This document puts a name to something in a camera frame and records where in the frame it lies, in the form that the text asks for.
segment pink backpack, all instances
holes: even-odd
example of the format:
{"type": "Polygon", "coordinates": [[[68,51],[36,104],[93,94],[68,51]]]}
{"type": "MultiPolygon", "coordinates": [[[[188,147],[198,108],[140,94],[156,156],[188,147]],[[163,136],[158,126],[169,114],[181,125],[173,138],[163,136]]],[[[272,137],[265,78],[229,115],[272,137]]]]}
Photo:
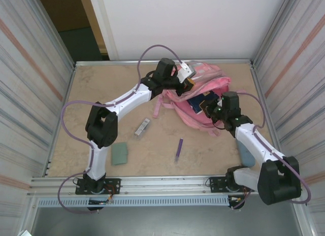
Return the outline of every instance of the pink backpack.
{"type": "Polygon", "coordinates": [[[203,112],[196,114],[186,100],[207,91],[213,91],[221,96],[222,93],[229,91],[231,79],[226,77],[224,71],[216,65],[204,62],[192,62],[189,65],[192,65],[197,72],[192,78],[195,82],[193,89],[181,96],[178,96],[175,90],[164,90],[158,96],[153,117],[157,118],[160,106],[163,105],[165,108],[175,109],[186,125],[207,131],[211,136],[219,136],[220,132],[216,126],[219,127],[221,124],[222,127],[222,123],[218,121],[214,126],[212,120],[207,118],[203,112]]]}

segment doorway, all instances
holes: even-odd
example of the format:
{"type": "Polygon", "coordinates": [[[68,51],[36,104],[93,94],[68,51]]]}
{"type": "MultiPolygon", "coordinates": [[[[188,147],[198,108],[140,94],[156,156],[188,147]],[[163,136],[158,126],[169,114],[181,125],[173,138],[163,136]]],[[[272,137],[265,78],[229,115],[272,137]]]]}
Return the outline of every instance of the doorway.
{"type": "Polygon", "coordinates": [[[74,62],[109,60],[90,0],[40,0],[74,62]]]}

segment cable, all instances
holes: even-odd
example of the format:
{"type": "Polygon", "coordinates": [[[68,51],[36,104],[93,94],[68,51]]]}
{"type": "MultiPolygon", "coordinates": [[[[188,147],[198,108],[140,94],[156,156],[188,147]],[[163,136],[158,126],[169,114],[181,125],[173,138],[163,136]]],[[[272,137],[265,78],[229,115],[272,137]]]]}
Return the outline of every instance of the cable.
{"type": "Polygon", "coordinates": [[[219,130],[225,130],[225,128],[219,128],[219,127],[215,126],[215,123],[213,123],[213,126],[216,127],[219,130]]]}
{"type": "Polygon", "coordinates": [[[251,194],[251,192],[252,192],[252,190],[249,191],[249,193],[243,198],[243,200],[239,204],[237,204],[234,207],[232,207],[232,209],[234,210],[237,207],[239,207],[242,203],[244,203],[246,201],[246,199],[249,197],[249,195],[251,194]]]}
{"type": "Polygon", "coordinates": [[[72,183],[73,183],[74,185],[78,185],[78,179],[79,179],[79,178],[74,178],[74,179],[72,180],[72,183]]]}
{"type": "Polygon", "coordinates": [[[153,71],[150,71],[149,73],[147,73],[147,74],[146,74],[146,77],[149,77],[150,75],[152,75],[152,74],[153,74],[153,72],[155,72],[155,70],[153,70],[153,71]]]}
{"type": "Polygon", "coordinates": [[[139,77],[139,79],[138,79],[138,83],[137,83],[137,85],[136,85],[136,87],[135,87],[135,90],[134,90],[133,92],[131,92],[128,96],[126,96],[126,97],[122,98],[121,100],[117,101],[115,104],[107,104],[107,105],[105,105],[105,104],[97,104],[97,103],[87,102],[87,101],[85,101],[85,100],[74,100],[74,101],[72,101],[72,102],[68,102],[68,103],[66,103],[66,104],[62,107],[61,114],[60,114],[60,120],[61,120],[62,128],[63,128],[63,129],[65,130],[65,132],[66,132],[70,137],[72,137],[73,139],[75,139],[75,140],[77,140],[77,141],[80,141],[80,142],[82,142],[82,143],[85,143],[85,144],[87,144],[87,145],[89,145],[89,146],[91,147],[91,155],[90,155],[89,169],[86,170],[86,171],[84,171],[84,172],[82,172],[82,173],[73,174],[73,175],[67,177],[66,179],[63,180],[63,182],[62,182],[61,185],[59,186],[59,190],[58,190],[58,192],[57,192],[57,199],[58,199],[58,201],[59,201],[59,204],[60,204],[60,205],[61,205],[65,210],[67,210],[68,212],[76,213],[76,214],[92,214],[92,213],[95,213],[96,211],[82,212],[82,211],[71,210],[71,209],[68,209],[65,205],[63,205],[63,203],[62,203],[62,201],[61,201],[61,199],[60,199],[60,192],[61,192],[61,189],[62,189],[63,185],[65,184],[65,182],[68,181],[68,180],[69,180],[70,178],[72,178],[72,177],[76,177],[76,176],[78,176],[78,175],[87,174],[87,173],[91,170],[92,162],[93,162],[93,156],[94,156],[94,146],[93,146],[90,142],[85,141],[85,140],[83,140],[83,139],[80,139],[80,138],[74,136],[72,133],[70,133],[70,131],[68,131],[68,129],[67,129],[65,123],[64,123],[64,118],[63,118],[63,117],[64,117],[64,114],[65,114],[65,112],[66,112],[66,108],[67,108],[68,106],[72,105],[72,104],[77,104],[77,103],[79,103],[79,104],[92,105],[92,106],[101,107],[101,108],[108,108],[108,107],[113,107],[114,105],[119,104],[119,103],[121,103],[121,102],[123,102],[123,101],[129,99],[129,98],[130,98],[132,95],[134,95],[134,93],[139,89],[139,86],[140,86],[140,84],[141,84],[140,62],[142,61],[142,58],[144,57],[144,55],[145,55],[145,54],[146,54],[150,49],[152,49],[152,48],[154,48],[154,47],[163,47],[163,48],[166,48],[167,50],[169,50],[171,53],[174,54],[174,56],[177,58],[177,60],[179,61],[179,63],[182,63],[181,59],[177,56],[177,54],[176,54],[172,49],[170,49],[169,47],[166,47],[166,46],[164,46],[164,45],[153,45],[153,46],[147,48],[147,49],[142,53],[142,55],[141,55],[140,58],[139,58],[139,61],[138,61],[138,64],[137,64],[137,71],[138,71],[138,77],[139,77]]]}
{"type": "Polygon", "coordinates": [[[110,197],[107,200],[112,199],[113,198],[113,195],[115,195],[114,186],[111,185],[111,184],[106,184],[106,185],[104,185],[104,188],[110,193],[110,197]],[[110,189],[108,188],[108,186],[111,186],[112,187],[112,193],[110,192],[110,189]]]}
{"type": "Polygon", "coordinates": [[[205,184],[205,186],[207,186],[207,187],[210,187],[210,188],[211,188],[211,185],[212,185],[212,184],[210,184],[210,185],[208,186],[208,185],[207,185],[207,181],[205,181],[205,183],[204,183],[204,184],[205,184]]]}
{"type": "Polygon", "coordinates": [[[307,185],[306,181],[297,173],[297,171],[292,167],[290,166],[285,160],[283,160],[279,155],[277,155],[275,152],[272,151],[272,149],[270,147],[268,147],[259,137],[258,135],[255,133],[255,130],[257,127],[259,128],[263,128],[265,126],[265,122],[266,122],[266,115],[265,115],[265,110],[264,110],[264,107],[262,106],[262,103],[259,101],[259,99],[252,95],[252,94],[249,94],[249,93],[244,93],[244,92],[238,92],[238,94],[241,94],[241,95],[248,95],[252,98],[254,98],[260,105],[261,109],[262,109],[262,112],[263,112],[263,123],[262,123],[262,126],[259,126],[259,125],[255,125],[254,128],[253,128],[253,134],[255,136],[255,138],[265,147],[265,149],[267,149],[273,156],[275,156],[279,161],[281,161],[299,180],[300,182],[304,185],[304,187],[306,188],[306,191],[307,191],[307,198],[303,201],[294,201],[294,200],[289,200],[289,202],[291,203],[294,203],[294,204],[306,204],[308,203],[310,200],[311,200],[311,190],[309,188],[309,186],[307,185]]]}

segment striped wall panel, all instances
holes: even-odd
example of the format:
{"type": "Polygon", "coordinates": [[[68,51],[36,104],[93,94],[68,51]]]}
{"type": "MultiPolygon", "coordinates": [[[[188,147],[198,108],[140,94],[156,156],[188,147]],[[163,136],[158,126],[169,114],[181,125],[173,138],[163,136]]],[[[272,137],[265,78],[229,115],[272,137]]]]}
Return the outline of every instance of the striped wall panel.
{"type": "Polygon", "coordinates": [[[312,189],[310,213],[325,235],[325,0],[294,0],[255,60],[283,152],[312,189]]]}
{"type": "Polygon", "coordinates": [[[38,0],[0,0],[0,235],[17,235],[42,175],[73,62],[38,0]]]}

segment metal bracket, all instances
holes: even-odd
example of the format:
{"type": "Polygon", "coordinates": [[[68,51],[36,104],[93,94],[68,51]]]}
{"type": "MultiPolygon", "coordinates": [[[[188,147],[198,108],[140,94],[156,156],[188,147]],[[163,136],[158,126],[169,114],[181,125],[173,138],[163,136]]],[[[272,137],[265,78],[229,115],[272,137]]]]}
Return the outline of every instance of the metal bracket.
{"type": "Polygon", "coordinates": [[[211,193],[229,193],[229,192],[244,192],[244,187],[234,184],[231,188],[228,187],[226,177],[210,177],[211,193]]]}
{"type": "Polygon", "coordinates": [[[121,179],[104,179],[104,187],[107,186],[108,190],[103,188],[99,193],[93,193],[86,188],[86,180],[78,178],[76,194],[119,194],[121,188],[121,179]]]}

